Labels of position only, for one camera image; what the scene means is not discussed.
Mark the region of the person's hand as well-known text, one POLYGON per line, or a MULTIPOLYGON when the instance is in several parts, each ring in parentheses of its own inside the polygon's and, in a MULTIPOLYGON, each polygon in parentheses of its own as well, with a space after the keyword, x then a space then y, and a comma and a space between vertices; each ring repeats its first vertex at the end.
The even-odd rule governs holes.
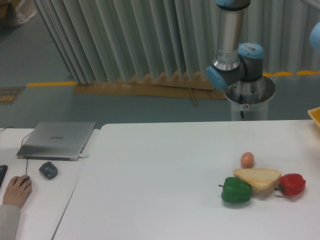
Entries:
POLYGON ((20 209, 25 204, 29 194, 32 191, 32 181, 31 179, 26 181, 22 186, 21 183, 27 175, 14 176, 8 183, 3 196, 3 205, 14 205, 20 209))

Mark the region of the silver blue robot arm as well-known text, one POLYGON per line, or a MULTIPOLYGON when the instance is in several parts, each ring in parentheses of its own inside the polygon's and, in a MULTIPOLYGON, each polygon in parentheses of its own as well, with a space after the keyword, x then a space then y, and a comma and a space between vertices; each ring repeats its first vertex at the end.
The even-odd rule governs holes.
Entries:
POLYGON ((238 81, 257 81, 263 71, 303 68, 309 9, 318 0, 217 0, 216 52, 206 73, 224 90, 238 81))

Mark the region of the grey sleeved forearm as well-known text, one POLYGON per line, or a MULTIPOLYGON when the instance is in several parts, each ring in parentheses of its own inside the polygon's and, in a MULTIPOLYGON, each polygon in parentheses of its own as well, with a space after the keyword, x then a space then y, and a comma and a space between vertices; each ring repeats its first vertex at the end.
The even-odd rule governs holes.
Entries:
POLYGON ((0 206, 0 239, 15 240, 21 209, 18 206, 3 204, 0 206))

